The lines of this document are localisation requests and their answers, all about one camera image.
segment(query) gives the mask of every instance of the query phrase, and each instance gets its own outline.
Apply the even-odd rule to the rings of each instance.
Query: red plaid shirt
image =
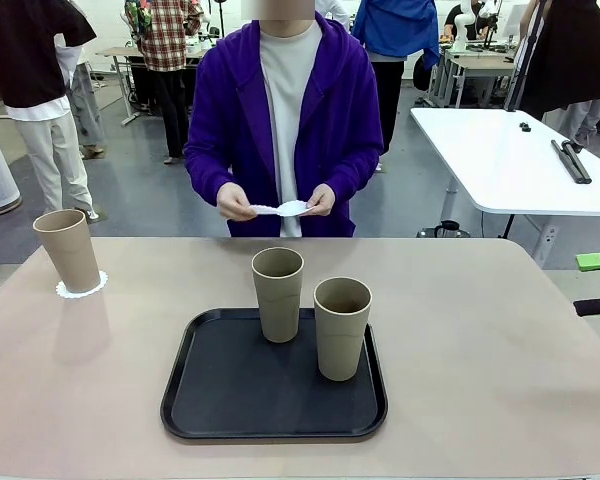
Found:
[[[202,8],[192,0],[153,0],[151,29],[142,39],[141,49],[149,70],[173,72],[187,62],[185,22],[197,22]]]

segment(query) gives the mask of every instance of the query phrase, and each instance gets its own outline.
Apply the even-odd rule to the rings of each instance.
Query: white pants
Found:
[[[23,122],[16,127],[27,146],[29,158],[44,193],[45,212],[62,210],[62,179],[60,170],[69,184],[72,205],[84,210],[93,209],[78,145],[78,134],[71,112],[53,120]],[[58,159],[60,170],[54,161]]]
[[[600,100],[574,103],[569,105],[559,132],[569,140],[588,147],[591,137],[597,132],[599,121]]]

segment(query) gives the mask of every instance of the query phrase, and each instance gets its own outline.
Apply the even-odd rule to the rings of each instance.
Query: person's left hand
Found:
[[[307,207],[309,207],[311,210],[304,215],[319,215],[326,217],[331,214],[331,210],[333,209],[333,205],[335,203],[336,194],[329,185],[323,183],[318,185],[313,191],[313,195],[311,195],[311,198],[307,202]]]

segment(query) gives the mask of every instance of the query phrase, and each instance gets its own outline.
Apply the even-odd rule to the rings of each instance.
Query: blue jacket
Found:
[[[438,63],[438,12],[433,0],[362,0],[353,36],[370,51],[406,57],[424,50],[426,70]]]
[[[302,103],[296,183],[301,200],[326,183],[336,204],[328,217],[303,217],[302,235],[350,237],[349,200],[373,176],[383,150],[378,95],[360,43],[339,23],[316,19],[323,36]],[[186,166],[193,188],[214,206],[227,182],[242,186],[253,205],[280,205],[258,22],[218,42],[200,63]],[[264,215],[229,222],[238,237],[277,237],[280,226],[279,217]]]

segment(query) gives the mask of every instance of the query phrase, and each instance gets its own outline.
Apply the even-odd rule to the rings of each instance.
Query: black shirt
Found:
[[[41,105],[65,94],[54,36],[67,47],[96,34],[66,0],[0,0],[0,91],[14,108]]]
[[[469,40],[476,40],[478,38],[478,34],[480,33],[480,30],[482,30],[483,28],[485,28],[488,25],[486,18],[478,17],[478,13],[480,13],[480,9],[483,7],[483,5],[484,4],[481,2],[478,2],[475,5],[471,5],[471,10],[473,10],[473,13],[476,15],[476,18],[478,19],[478,22],[477,22],[478,28],[476,29],[475,23],[472,23],[471,25],[467,25],[467,39],[469,39]],[[447,16],[447,21],[444,22],[445,25],[453,25],[453,30],[451,31],[451,33],[453,34],[454,37],[456,37],[458,35],[458,29],[456,28],[456,17],[460,14],[462,14],[462,9],[460,8],[460,5],[456,5],[449,12],[449,16]]]

